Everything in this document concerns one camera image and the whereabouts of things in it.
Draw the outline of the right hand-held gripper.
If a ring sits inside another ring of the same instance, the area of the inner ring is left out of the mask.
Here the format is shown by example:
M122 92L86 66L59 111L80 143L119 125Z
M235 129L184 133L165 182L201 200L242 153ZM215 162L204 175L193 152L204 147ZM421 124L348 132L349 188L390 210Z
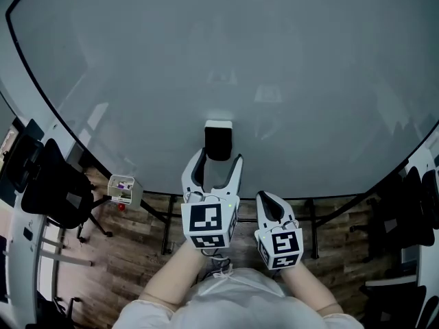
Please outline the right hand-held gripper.
M259 191L256 202L260 230L254 236L266 267L270 271L295 267L303 255L303 237L291 205L267 191Z

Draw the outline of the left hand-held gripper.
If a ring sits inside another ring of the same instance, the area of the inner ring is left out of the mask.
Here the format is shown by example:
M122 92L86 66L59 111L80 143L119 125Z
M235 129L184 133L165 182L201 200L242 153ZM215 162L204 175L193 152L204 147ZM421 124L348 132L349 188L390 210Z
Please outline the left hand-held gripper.
M182 173L184 202L181 204L183 233L196 249L222 249L230 246L239 210L239 192L244 158L239 154L225 183L203 194L206 152L203 147L190 159Z

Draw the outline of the black whiteboard eraser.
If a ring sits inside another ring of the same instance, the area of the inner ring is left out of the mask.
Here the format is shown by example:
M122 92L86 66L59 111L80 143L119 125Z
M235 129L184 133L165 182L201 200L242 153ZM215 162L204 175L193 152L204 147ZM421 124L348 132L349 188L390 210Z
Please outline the black whiteboard eraser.
M227 161L230 158L233 140L231 121L208 120L204 126L206 155L214 161Z

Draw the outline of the person's right forearm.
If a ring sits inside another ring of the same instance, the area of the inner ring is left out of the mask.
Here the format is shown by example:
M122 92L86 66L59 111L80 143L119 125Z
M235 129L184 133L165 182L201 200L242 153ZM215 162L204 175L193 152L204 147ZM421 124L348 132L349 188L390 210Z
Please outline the person's right forearm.
M282 269L281 277L295 298L322 317L344 312L332 292L303 263Z

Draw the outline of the person's left forearm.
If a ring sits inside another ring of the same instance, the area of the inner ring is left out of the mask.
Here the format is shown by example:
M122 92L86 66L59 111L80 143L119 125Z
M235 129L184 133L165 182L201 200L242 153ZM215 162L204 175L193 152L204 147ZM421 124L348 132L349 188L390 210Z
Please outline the person's left forearm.
M207 257L185 241L167 263L150 279L140 300L160 304L175 311L183 303Z

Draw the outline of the whiteboard on black rolling stand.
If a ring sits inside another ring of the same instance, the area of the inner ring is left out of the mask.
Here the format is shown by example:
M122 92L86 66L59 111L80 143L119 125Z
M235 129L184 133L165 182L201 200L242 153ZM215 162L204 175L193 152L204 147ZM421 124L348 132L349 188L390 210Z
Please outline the whiteboard on black rolling stand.
M0 0L0 82L148 192L216 120L241 197L361 195L439 123L439 0Z

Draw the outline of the white marker holder box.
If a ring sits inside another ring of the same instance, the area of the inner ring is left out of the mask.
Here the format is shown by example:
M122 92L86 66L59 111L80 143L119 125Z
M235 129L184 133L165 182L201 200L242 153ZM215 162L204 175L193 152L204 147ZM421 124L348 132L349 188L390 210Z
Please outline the white marker holder box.
M127 189L117 188L119 182L127 182ZM107 195L116 204L125 204L129 208L136 209L141 205L143 188L133 177L124 175L111 175Z

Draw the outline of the person's white shirt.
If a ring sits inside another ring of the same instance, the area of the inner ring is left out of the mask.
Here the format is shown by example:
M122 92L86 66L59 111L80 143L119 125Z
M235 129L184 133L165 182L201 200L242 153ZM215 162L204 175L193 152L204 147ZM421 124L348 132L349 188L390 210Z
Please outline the person's white shirt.
M112 329L364 329L347 314L322 317L254 269L217 273L195 285L177 311L135 300Z

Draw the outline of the small black divider panel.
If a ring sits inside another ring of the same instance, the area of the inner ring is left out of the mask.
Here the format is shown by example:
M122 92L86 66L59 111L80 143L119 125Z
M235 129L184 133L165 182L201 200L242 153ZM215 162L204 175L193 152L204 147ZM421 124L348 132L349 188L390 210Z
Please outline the small black divider panel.
M40 128L40 126L35 122L35 120L30 119L28 124L26 125L24 131L24 135L28 135L31 138L33 138L36 141L41 141L44 136L43 130Z

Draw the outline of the long white desk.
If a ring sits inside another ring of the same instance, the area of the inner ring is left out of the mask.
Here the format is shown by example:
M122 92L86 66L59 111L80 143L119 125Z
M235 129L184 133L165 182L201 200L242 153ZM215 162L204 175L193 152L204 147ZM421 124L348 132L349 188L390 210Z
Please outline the long white desk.
M43 238L46 216L24 212L21 200L22 196L19 195L12 212L6 251L6 282L12 318L18 329L25 329L27 324L36 323L38 265L41 257L86 267L93 263L43 250L42 243L45 241L56 247L60 247L61 243ZM32 242L23 236L24 227L34 233Z

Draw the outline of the large black divider panel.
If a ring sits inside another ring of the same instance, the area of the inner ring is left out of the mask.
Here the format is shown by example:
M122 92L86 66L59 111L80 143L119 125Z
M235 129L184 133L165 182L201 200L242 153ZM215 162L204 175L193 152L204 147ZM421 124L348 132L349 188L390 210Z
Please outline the large black divider panel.
M7 240L0 235L0 302L8 302L8 292L6 283L6 247Z

